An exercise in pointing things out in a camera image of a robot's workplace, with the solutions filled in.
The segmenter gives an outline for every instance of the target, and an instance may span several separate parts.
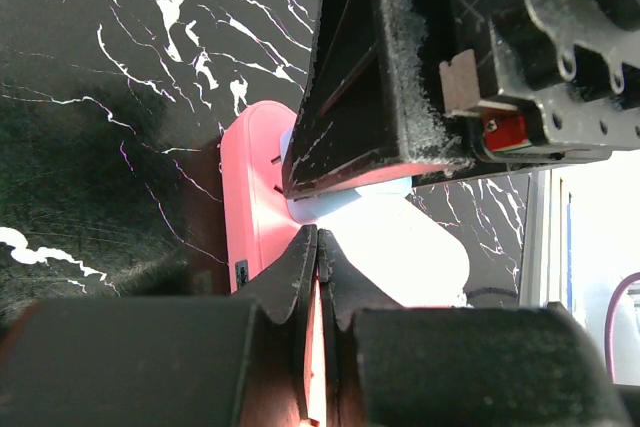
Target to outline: black marble surface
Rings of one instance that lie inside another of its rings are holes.
[[[40,298],[228,289],[220,138],[253,102],[297,107],[316,4],[0,0],[2,322]],[[514,302],[527,186],[412,196],[467,247],[472,304]]]

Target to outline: light blue object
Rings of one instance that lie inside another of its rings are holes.
[[[284,159],[291,140],[289,129],[280,136],[280,158]],[[300,200],[288,200],[289,215],[300,224],[312,223],[336,210],[362,198],[372,196],[406,197],[411,192],[411,177],[380,182],[355,189],[331,192],[317,197]]]

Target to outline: pink case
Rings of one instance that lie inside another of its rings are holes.
[[[282,255],[301,227],[289,215],[281,193],[279,160],[280,136],[295,120],[289,108],[266,100],[242,112],[222,137],[231,292],[238,289],[237,262],[248,262],[248,280],[253,279]]]

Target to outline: cable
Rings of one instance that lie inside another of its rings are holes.
[[[607,366],[607,373],[609,374],[611,382],[616,381],[615,363],[613,360],[613,329],[616,309],[618,308],[620,299],[622,299],[622,296],[629,290],[629,287],[631,287],[631,284],[634,282],[640,282],[640,272],[629,275],[618,284],[616,290],[614,290],[611,295],[609,307],[607,308],[607,316],[604,320],[604,362]]]

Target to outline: scratched surface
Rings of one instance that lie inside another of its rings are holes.
[[[1,321],[47,297],[223,292],[219,140],[248,104],[297,107],[316,0],[0,5]],[[514,293],[525,197],[503,178],[413,200],[465,243],[474,289]]]

